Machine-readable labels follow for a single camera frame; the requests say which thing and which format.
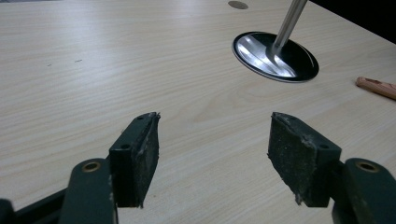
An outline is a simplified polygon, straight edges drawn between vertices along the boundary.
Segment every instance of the wooden desk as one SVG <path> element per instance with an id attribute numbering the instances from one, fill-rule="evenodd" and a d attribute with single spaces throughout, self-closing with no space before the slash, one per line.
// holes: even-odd
<path id="1" fill-rule="evenodd" d="M 266 156 L 273 111 L 302 119 L 396 175 L 395 101 L 355 86 L 396 83 L 396 46 L 308 2 L 291 39 L 317 58 L 306 83 L 248 70 L 231 49 L 276 34 L 289 0 L 54 1 L 0 6 L 0 196 L 20 209 L 103 158 L 129 122 L 161 112 L 145 208 L 120 223 L 332 223 L 294 202 Z"/>

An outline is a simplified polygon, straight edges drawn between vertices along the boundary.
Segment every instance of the light wood grain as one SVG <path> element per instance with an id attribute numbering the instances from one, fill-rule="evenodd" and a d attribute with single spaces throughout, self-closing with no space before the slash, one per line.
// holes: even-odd
<path id="1" fill-rule="evenodd" d="M 332 223 L 298 206 L 266 156 L 273 111 L 396 175 L 396 47 L 308 2 L 291 39 L 318 76 L 289 84 L 233 56 L 249 31 L 277 33 L 291 1 L 53 1 L 0 6 L 0 197 L 19 209 L 103 158 L 136 116 L 161 112 L 160 160 L 144 209 L 120 223 Z"/>

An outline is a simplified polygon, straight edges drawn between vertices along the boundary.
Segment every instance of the metal pole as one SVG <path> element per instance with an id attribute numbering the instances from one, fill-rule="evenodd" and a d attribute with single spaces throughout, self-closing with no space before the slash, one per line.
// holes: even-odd
<path id="1" fill-rule="evenodd" d="M 291 32 L 297 23 L 304 6 L 308 0 L 293 0 L 289 8 L 288 14 L 280 27 L 279 33 L 276 36 L 275 47 L 282 48 L 288 42 Z"/>

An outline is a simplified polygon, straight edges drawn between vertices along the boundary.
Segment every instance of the reflective base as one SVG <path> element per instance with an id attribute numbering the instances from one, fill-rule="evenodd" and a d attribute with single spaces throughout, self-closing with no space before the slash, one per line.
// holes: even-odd
<path id="1" fill-rule="evenodd" d="M 291 40 L 275 48 L 275 40 L 273 34 L 244 33 L 233 42 L 233 53 L 249 69 L 278 81 L 304 82 L 318 74 L 318 62 L 307 49 Z"/>

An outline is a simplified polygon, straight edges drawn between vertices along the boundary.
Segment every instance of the screw hole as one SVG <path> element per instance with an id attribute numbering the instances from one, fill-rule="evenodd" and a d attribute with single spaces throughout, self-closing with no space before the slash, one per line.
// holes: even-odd
<path id="1" fill-rule="evenodd" d="M 230 1 L 228 2 L 228 5 L 230 7 L 234 7 L 234 8 L 238 8 L 238 9 L 248 9 L 248 5 L 243 3 L 243 2 L 239 2 L 239 1 Z"/>
<path id="2" fill-rule="evenodd" d="M 97 161 L 89 162 L 82 167 L 82 171 L 85 173 L 93 172 L 98 170 L 100 167 L 100 163 Z"/>
<path id="3" fill-rule="evenodd" d="M 361 168 L 363 171 L 370 172 L 370 173 L 376 173 L 379 171 L 378 167 L 374 164 L 371 164 L 370 162 L 366 161 L 357 161 L 356 165 Z"/>

